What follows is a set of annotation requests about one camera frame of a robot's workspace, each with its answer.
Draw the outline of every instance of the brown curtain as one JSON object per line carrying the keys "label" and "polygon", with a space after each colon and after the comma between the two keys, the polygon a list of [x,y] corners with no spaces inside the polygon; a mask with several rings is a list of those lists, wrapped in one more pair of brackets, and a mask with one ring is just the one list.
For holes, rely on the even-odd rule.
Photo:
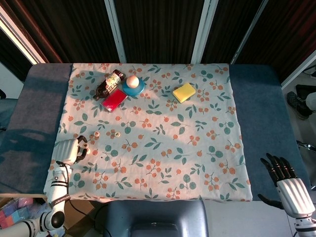
{"label": "brown curtain", "polygon": [[190,63],[204,0],[115,0],[128,63]]}
{"label": "brown curtain", "polygon": [[219,0],[202,63],[230,63],[262,0]]}
{"label": "brown curtain", "polygon": [[25,81],[32,64],[2,30],[0,30],[0,60],[17,78]]}
{"label": "brown curtain", "polygon": [[237,63],[272,65],[284,81],[316,50],[316,1],[271,0]]}
{"label": "brown curtain", "polygon": [[0,0],[46,62],[119,62],[103,0]]}

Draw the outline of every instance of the white egg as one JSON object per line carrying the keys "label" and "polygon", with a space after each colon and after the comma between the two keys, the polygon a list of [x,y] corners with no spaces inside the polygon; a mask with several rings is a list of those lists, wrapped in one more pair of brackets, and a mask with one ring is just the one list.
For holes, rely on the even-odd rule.
{"label": "white egg", "polygon": [[136,88],[139,84],[139,79],[136,76],[130,76],[126,80],[126,84],[130,88]]}

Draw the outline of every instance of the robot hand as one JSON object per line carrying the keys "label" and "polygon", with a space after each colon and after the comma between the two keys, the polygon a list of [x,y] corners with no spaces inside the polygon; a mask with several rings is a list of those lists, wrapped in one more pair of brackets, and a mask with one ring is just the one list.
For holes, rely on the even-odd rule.
{"label": "robot hand", "polygon": [[293,167],[284,158],[278,158],[267,153],[271,164],[261,158],[276,187],[281,201],[270,200],[261,194],[258,197],[267,205],[284,209],[296,218],[295,228],[300,237],[316,237],[316,221],[311,218],[315,207],[301,179],[297,178]]}
{"label": "robot hand", "polygon": [[70,166],[84,159],[87,153],[87,139],[84,136],[59,142],[52,155],[52,159],[56,160],[59,167],[54,169],[53,181],[47,195],[47,202],[52,211],[44,212],[35,220],[26,220],[0,230],[0,237],[35,237],[40,231],[50,231],[61,227],[65,220],[64,205],[70,199],[68,193]]}

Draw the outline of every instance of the blue saucer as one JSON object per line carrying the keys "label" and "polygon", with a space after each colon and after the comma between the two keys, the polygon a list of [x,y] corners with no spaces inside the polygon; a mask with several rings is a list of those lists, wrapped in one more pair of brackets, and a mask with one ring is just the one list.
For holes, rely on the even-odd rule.
{"label": "blue saucer", "polygon": [[136,88],[130,88],[128,87],[126,81],[124,81],[122,87],[125,94],[130,96],[136,96],[142,93],[142,91],[145,89],[145,83],[143,82],[143,80],[139,79],[138,86]]}

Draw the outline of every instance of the yellow sponge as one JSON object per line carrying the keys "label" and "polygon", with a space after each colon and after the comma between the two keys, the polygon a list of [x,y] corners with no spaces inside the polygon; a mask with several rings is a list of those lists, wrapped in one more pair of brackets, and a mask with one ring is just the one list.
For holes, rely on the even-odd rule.
{"label": "yellow sponge", "polygon": [[190,83],[185,83],[182,87],[174,90],[172,93],[174,97],[182,103],[189,97],[193,96],[196,93],[196,90],[190,85]]}

